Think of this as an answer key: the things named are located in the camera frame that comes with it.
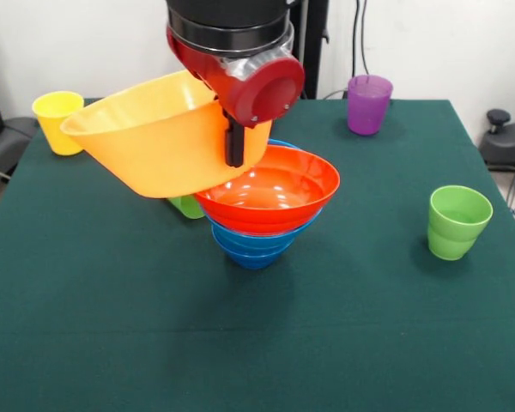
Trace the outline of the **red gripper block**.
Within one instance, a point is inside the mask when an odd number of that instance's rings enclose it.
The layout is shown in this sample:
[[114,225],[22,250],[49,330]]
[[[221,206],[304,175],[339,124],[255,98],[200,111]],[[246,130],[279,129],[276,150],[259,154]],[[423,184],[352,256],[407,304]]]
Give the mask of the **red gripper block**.
[[303,89],[305,72],[292,54],[294,26],[288,24],[278,44],[244,58],[199,51],[184,44],[170,28],[167,39],[179,61],[215,93],[227,112],[225,161],[230,167],[241,167],[245,127],[282,117]]

